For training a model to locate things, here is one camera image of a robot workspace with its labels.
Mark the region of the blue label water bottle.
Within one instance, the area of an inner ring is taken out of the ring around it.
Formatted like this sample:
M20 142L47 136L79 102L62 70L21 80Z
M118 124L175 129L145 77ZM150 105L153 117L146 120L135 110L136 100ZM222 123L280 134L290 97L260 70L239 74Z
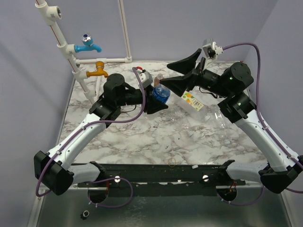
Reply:
M156 100L165 104L170 97L170 90L166 86L159 84L153 89L152 95Z

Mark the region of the golden energy drink bottle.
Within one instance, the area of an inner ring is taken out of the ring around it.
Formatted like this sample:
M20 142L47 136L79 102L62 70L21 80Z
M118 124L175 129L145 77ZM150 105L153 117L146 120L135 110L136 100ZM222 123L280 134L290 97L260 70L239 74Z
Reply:
M159 73L154 79L154 87L157 87L160 84L160 81L163 79L163 74Z

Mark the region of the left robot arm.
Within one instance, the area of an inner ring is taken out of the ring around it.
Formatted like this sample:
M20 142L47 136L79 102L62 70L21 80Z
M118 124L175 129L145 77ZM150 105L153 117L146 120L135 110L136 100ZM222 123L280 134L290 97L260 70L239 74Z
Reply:
M105 181L104 169L96 163L88 163L72 168L78 154L96 137L117 120L122 106L140 105L140 114L154 114L168 106L153 95L153 78L146 71L135 73L139 88L125 82L121 74L111 74L103 85L103 94L92 105L80 125L62 142L44 153L34 156L35 177L51 192L62 195L73 184L90 182L99 187Z

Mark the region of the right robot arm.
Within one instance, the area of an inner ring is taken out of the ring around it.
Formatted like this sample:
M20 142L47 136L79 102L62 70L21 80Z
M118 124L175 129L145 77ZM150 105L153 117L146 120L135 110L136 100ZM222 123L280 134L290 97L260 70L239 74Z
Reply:
M281 193L302 172L303 157L292 151L270 130L257 105L244 93L253 83L247 64L236 62L222 75L206 69L207 58L196 63L202 50L182 60L167 64L167 68L180 76L161 80L161 84L181 97L194 87L203 88L223 98L218 104L221 113L239 127L254 142L267 162L264 164L241 164L228 161L218 173L218 181L229 185L234 180L262 183L273 193Z

